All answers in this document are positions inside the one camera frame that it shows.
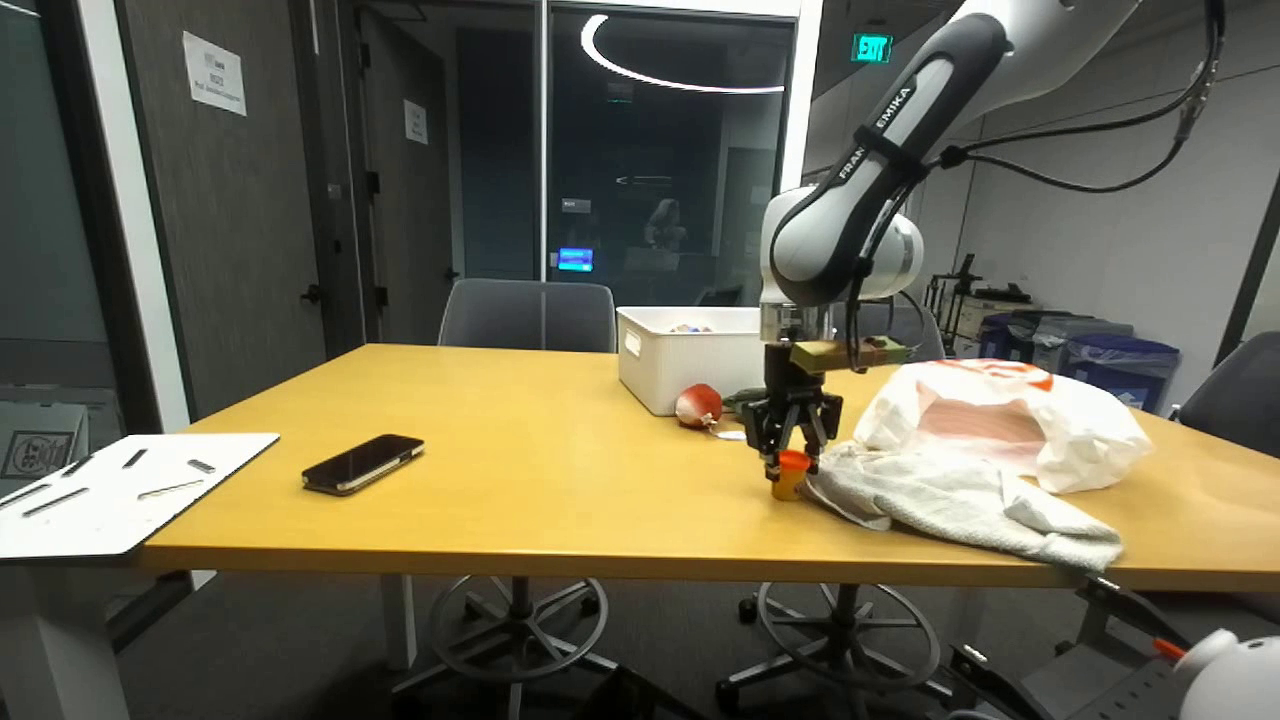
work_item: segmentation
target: white paper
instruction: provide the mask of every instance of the white paper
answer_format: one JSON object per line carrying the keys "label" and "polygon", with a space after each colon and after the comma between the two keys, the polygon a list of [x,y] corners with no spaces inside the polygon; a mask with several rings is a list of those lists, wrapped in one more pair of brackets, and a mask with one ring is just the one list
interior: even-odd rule
{"label": "white paper", "polygon": [[431,142],[428,109],[418,98],[404,98],[404,141],[409,142]]}
{"label": "white paper", "polygon": [[0,561],[124,554],[268,445],[276,433],[124,434],[0,494]]}
{"label": "white paper", "polygon": [[247,116],[239,56],[185,31],[188,83],[195,105]]}

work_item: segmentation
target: smartphone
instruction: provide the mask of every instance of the smartphone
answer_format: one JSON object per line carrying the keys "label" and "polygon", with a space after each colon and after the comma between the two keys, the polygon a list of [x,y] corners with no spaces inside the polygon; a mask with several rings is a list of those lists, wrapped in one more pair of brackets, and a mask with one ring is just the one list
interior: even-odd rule
{"label": "smartphone", "polygon": [[347,450],[335,450],[311,466],[306,466],[306,489],[308,490],[328,490],[328,494],[353,494],[368,489],[371,478],[388,474],[391,466],[418,460],[423,450],[421,434],[371,434]]}

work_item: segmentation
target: exit sign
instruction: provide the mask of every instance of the exit sign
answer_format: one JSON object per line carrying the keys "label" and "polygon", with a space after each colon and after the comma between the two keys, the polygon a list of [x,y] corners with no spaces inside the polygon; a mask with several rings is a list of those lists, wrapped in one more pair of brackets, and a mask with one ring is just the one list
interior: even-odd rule
{"label": "exit sign", "polygon": [[885,31],[855,31],[852,36],[852,52],[850,52],[852,62],[888,62],[888,56],[894,56],[894,36],[885,36]]}

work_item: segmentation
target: gray wall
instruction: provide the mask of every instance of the gray wall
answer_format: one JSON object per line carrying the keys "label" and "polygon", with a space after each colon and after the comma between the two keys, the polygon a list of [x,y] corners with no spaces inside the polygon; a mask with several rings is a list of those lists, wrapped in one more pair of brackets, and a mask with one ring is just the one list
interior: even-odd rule
{"label": "gray wall", "polygon": [[1244,335],[1280,333],[1280,252],[1275,252],[1275,236],[1261,236],[1255,243],[1274,243],[1274,257],[1263,257],[1263,275],[1255,284],[1255,296],[1251,296],[1251,306],[1249,306],[1249,318],[1244,318]]}
{"label": "gray wall", "polygon": [[[195,105],[185,31],[239,56],[247,116]],[[315,278],[287,0],[124,0],[194,416],[315,358]]]}
{"label": "gray wall", "polygon": [[[1065,90],[999,110],[984,134],[1103,120],[1151,109],[1186,86],[1200,59],[1200,2],[1151,0]],[[1218,358],[1269,190],[1280,166],[1280,2],[1228,2],[1228,52],[1186,155],[1121,195],[1054,190],[975,166],[962,246],[975,272],[1018,278],[1043,304],[1128,318],[1178,345],[1186,364],[1168,398],[1189,397]],[[1077,181],[1124,181],[1168,148],[1168,123],[1033,142],[1012,160]]]}

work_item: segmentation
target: white box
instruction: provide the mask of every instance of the white box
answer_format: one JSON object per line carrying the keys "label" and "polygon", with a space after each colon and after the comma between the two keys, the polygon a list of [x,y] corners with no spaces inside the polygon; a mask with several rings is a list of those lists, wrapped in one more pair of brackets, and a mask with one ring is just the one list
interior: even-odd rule
{"label": "white box", "polygon": [[719,397],[766,389],[762,306],[615,306],[620,378],[638,398],[671,416],[689,385]]}

